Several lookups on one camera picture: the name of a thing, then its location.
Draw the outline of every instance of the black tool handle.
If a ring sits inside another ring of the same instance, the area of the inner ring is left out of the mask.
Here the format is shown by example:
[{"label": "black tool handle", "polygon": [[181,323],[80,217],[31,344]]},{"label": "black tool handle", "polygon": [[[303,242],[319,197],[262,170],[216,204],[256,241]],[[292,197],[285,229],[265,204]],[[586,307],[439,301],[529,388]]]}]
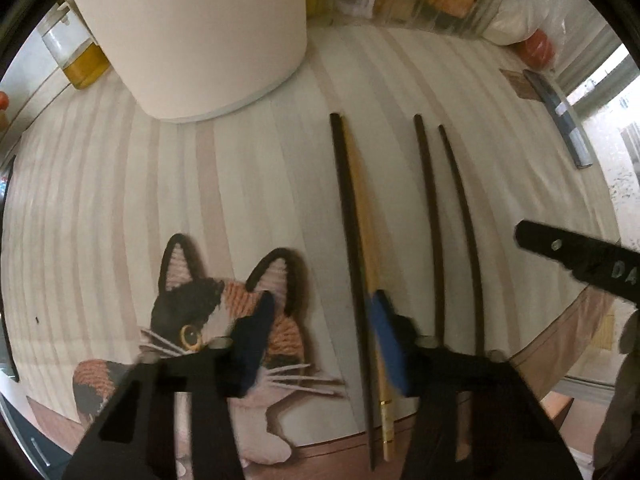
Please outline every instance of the black tool handle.
[{"label": "black tool handle", "polygon": [[515,239],[521,248],[562,263],[576,280],[638,304],[640,253],[529,220],[516,226]]}]

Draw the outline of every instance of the cabinet handle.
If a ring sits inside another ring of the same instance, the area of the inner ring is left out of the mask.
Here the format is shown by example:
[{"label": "cabinet handle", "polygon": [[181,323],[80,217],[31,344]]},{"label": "cabinet handle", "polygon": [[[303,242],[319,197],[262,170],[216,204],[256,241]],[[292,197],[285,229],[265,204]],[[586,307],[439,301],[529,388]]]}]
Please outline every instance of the cabinet handle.
[{"label": "cabinet handle", "polygon": [[42,459],[42,461],[44,462],[44,465],[46,467],[51,466],[51,462],[49,462],[49,460],[47,460],[47,457],[44,456],[44,453],[42,452],[42,450],[40,449],[40,446],[38,446],[38,443],[36,442],[36,439],[31,437],[31,443],[33,444],[33,448],[38,452],[38,454],[40,455],[40,458]]}]

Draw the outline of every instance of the glass bottle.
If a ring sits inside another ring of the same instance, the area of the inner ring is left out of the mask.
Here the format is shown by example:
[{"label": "glass bottle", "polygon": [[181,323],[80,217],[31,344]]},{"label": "glass bottle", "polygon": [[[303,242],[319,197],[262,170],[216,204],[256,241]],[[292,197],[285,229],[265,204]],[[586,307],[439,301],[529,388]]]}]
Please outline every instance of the glass bottle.
[{"label": "glass bottle", "polygon": [[56,4],[38,24],[38,31],[62,72],[79,90],[95,82],[110,66],[68,1]]}]

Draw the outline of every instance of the cat tail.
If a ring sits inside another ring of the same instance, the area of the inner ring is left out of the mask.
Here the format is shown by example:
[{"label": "cat tail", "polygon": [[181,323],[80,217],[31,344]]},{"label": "cat tail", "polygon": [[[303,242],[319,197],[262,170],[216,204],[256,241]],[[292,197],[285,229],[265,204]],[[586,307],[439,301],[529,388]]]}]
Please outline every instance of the cat tail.
[{"label": "cat tail", "polygon": [[73,391],[76,410],[86,430],[127,373],[129,365],[103,359],[89,359],[76,366]]}]

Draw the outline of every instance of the cat whisker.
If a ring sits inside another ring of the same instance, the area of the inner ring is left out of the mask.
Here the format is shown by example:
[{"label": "cat whisker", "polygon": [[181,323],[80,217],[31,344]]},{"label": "cat whisker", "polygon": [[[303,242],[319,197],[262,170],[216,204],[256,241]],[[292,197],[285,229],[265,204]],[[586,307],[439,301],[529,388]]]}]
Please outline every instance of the cat whisker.
[{"label": "cat whisker", "polygon": [[287,370],[300,370],[301,368],[309,368],[311,363],[301,363],[299,365],[287,365],[279,366],[277,368],[270,368],[267,370],[267,375],[277,374],[279,372],[286,372]]},{"label": "cat whisker", "polygon": [[179,355],[185,355],[188,353],[182,348],[180,348],[178,345],[175,345],[171,341],[168,341],[167,339],[162,337],[161,335],[158,335],[153,330],[144,328],[143,326],[139,326],[138,328],[140,329],[140,332],[142,332],[144,335],[148,336],[149,338],[157,339],[159,342],[163,343],[165,346],[169,347],[171,350],[178,352]]},{"label": "cat whisker", "polygon": [[265,381],[265,384],[269,386],[274,386],[275,388],[283,388],[285,390],[297,390],[299,392],[309,392],[311,394],[320,394],[327,396],[338,396],[339,392],[334,392],[333,390],[319,390],[317,388],[307,388],[306,386],[297,386],[296,384],[282,384],[282,383],[272,383],[271,381]]},{"label": "cat whisker", "polygon": [[332,377],[315,377],[310,375],[270,375],[270,381],[324,381],[335,383],[338,379]]},{"label": "cat whisker", "polygon": [[180,357],[182,354],[178,354],[178,352],[174,352],[168,348],[163,348],[158,345],[154,345],[153,343],[140,343],[140,347],[149,348],[151,350],[157,350],[158,352],[162,352],[162,354],[169,357]]}]

